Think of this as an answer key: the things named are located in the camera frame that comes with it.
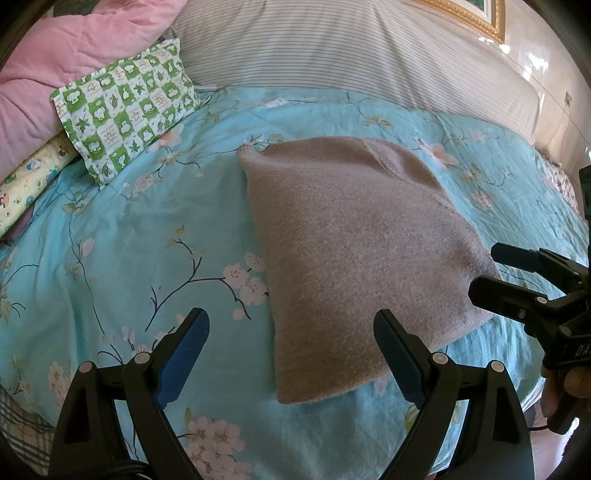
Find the pink comforter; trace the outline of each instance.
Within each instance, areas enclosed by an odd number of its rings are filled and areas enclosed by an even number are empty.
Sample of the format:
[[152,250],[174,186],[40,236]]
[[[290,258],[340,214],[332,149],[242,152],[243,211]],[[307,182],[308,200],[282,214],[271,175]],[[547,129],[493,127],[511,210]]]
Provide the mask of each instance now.
[[148,48],[187,0],[102,0],[37,22],[0,72],[0,181],[61,129],[51,93]]

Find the gray striped fabric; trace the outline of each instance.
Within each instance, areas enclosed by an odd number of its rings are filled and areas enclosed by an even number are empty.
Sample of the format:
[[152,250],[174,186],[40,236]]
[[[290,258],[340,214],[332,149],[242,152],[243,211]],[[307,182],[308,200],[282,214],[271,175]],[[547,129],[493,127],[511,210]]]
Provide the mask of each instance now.
[[353,90],[534,141],[534,88],[398,0],[188,0],[164,36],[196,83]]

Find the gray pillow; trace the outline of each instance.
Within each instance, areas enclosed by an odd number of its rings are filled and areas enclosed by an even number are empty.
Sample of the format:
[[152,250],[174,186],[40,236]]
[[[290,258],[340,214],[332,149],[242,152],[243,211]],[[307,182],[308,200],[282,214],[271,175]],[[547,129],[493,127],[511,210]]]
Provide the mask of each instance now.
[[436,349],[491,318],[467,292],[498,276],[473,226],[411,151],[313,138],[238,151],[268,269],[281,403],[320,400],[388,372],[372,334],[389,308]]

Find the green checkered pillow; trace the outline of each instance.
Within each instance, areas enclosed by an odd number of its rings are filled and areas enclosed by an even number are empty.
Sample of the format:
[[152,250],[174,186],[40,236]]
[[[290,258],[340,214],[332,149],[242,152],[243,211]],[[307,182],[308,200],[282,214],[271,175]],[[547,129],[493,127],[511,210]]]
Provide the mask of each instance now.
[[101,186],[199,109],[179,49],[178,38],[166,40],[51,94],[70,141]]

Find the picture frame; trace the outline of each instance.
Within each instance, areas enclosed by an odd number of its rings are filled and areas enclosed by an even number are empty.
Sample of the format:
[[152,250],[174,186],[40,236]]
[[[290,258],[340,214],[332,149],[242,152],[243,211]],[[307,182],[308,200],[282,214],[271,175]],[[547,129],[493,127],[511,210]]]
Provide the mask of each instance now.
[[499,44],[505,42],[505,0],[415,0],[469,25]]

